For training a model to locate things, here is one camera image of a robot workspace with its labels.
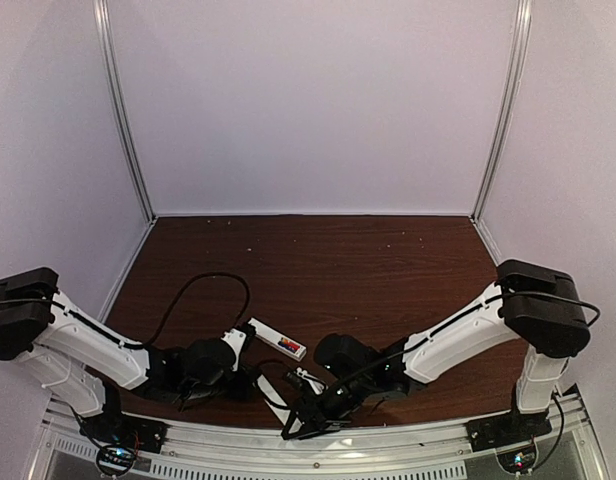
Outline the white remote control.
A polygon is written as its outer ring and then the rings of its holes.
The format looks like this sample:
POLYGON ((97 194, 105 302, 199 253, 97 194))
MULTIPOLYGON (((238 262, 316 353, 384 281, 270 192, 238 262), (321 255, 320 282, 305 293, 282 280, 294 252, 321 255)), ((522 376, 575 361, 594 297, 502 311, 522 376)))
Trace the white remote control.
POLYGON ((278 352, 288 356, 289 358, 293 359, 296 362, 300 362, 306 355, 307 352, 307 348, 301 344, 300 342, 292 339, 291 337, 282 334, 281 332, 279 332, 278 330, 275 330, 274 328, 270 327, 269 325, 259 321, 258 319, 252 317, 247 324, 252 325, 255 329, 256 329, 256 338, 260 341, 262 341, 263 343, 265 343, 266 345, 268 345, 269 347, 277 350, 278 352), (299 344, 302 346, 301 350, 298 351, 297 353, 292 353, 290 351, 288 351, 286 348, 284 348, 283 346, 280 346, 278 344, 278 342, 281 339, 286 339, 289 340, 290 342, 294 342, 296 344, 299 344))

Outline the red battery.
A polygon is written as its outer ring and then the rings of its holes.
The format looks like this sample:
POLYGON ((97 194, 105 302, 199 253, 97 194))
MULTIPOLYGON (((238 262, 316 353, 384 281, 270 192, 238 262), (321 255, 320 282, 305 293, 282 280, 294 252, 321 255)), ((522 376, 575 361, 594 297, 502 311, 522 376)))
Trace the red battery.
POLYGON ((302 348, 302 346, 301 346, 301 345, 296 344, 296 343, 294 343, 294 342, 286 342, 286 343, 284 344, 284 347, 285 347, 288 351, 290 351, 290 352, 292 352, 292 353, 297 353, 297 352, 298 352, 298 351, 300 351, 300 350, 301 350, 301 348, 302 348))

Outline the white battery cover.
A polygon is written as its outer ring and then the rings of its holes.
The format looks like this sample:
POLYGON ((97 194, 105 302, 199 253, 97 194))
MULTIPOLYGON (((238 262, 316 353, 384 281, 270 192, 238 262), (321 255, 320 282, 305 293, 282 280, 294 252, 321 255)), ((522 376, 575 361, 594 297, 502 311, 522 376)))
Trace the white battery cover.
POLYGON ((258 376, 256 379, 256 386, 273 414, 282 424, 285 424, 290 415, 290 407, 285 400, 279 395, 264 375, 258 376))

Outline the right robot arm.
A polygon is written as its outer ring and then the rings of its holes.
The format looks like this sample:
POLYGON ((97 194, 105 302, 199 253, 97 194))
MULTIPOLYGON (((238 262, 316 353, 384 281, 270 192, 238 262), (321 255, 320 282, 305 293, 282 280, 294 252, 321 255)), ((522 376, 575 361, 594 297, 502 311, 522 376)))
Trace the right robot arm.
POLYGON ((473 450, 530 441, 551 432, 549 405, 570 359, 590 342, 599 309, 580 299, 564 272, 520 260, 497 267, 496 280, 480 296, 433 327, 375 350, 350 335, 330 334, 313 359, 335 377, 318 392, 297 374, 300 393, 282 430, 285 440, 338 432, 369 400, 407 397, 442 374, 497 345, 522 339, 528 350, 512 391, 509 412, 470 422, 473 450))

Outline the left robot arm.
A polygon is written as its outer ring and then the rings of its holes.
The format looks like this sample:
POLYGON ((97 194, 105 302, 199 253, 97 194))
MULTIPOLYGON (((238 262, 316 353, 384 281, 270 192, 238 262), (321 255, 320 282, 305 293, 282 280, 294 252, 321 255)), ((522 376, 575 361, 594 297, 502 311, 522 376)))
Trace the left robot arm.
POLYGON ((218 396, 237 378, 241 354, 256 333, 246 323, 219 338, 159 349, 83 312, 50 268, 0 279, 0 361, 19 364, 78 416, 92 418, 111 444, 132 433, 120 413, 120 390, 164 404, 218 396))

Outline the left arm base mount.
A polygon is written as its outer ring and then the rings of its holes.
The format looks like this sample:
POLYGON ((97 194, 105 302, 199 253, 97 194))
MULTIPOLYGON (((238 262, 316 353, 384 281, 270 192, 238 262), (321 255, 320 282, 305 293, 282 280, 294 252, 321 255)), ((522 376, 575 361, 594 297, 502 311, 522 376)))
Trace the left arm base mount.
POLYGON ((98 445, 160 453, 168 430, 164 422, 122 414, 111 419, 104 414, 78 420, 80 433, 98 445))

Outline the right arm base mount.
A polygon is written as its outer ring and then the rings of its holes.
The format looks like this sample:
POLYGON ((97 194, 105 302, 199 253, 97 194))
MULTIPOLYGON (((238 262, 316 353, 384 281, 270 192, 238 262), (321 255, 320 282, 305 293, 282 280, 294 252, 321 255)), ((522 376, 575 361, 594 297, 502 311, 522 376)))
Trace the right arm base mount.
POLYGON ((497 449, 532 440, 552 431, 547 413, 520 414, 513 411, 466 424, 473 452, 497 449))

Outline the left aluminium frame post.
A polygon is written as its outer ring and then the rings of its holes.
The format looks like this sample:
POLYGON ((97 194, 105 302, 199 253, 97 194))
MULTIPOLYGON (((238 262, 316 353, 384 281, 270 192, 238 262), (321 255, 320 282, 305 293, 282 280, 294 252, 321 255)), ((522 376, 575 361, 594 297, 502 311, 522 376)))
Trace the left aluminium frame post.
POLYGON ((136 142, 133 137, 130 117, 126 106, 110 15, 110 2, 95 0, 92 2, 95 26, 100 45, 103 68, 112 108, 113 120, 119 138, 123 160, 128 170, 130 183, 135 194, 141 218, 142 227, 138 240, 132 247, 129 258, 123 264, 120 274, 115 280, 101 310, 101 319, 106 322, 121 293, 125 281, 151 233, 158 216, 149 197, 147 183, 139 162, 136 142))

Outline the aluminium frame post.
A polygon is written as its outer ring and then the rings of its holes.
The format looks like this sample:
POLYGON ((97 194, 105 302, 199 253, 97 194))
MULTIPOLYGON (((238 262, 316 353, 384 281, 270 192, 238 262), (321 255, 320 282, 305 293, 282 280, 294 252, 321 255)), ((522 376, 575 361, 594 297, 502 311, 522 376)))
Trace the aluminium frame post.
POLYGON ((106 322, 121 293, 125 281, 151 233, 158 216, 149 197, 147 183, 139 162, 136 142, 133 137, 130 117, 126 106, 110 15, 110 2, 95 0, 92 2, 95 26, 100 45, 103 68, 112 108, 113 120, 119 138, 123 160, 128 170, 130 183, 135 194, 141 218, 142 227, 138 240, 132 247, 129 258, 123 264, 120 274, 115 280, 101 310, 101 319, 106 322))
POLYGON ((486 224, 485 212, 495 185, 497 171, 503 158, 507 136, 512 123, 514 105, 518 97, 524 73, 532 29, 532 11, 533 1, 519 0, 516 2, 516 11, 511 32, 511 47, 503 93, 485 169, 470 215, 473 227, 495 264, 501 261, 502 254, 486 224))

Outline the right aluminium frame post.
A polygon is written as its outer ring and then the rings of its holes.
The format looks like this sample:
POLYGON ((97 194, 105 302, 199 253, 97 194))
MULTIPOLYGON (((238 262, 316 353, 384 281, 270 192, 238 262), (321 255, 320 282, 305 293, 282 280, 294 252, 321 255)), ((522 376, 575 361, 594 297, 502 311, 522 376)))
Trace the right aluminium frame post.
POLYGON ((497 171, 503 158, 507 136, 512 123, 514 105, 518 97, 524 73, 532 29, 532 11, 533 1, 519 0, 516 2, 516 11, 511 32, 511 47, 503 93, 485 169, 470 215, 473 227, 495 264, 501 261, 502 254, 486 224, 485 212, 495 185, 497 171))

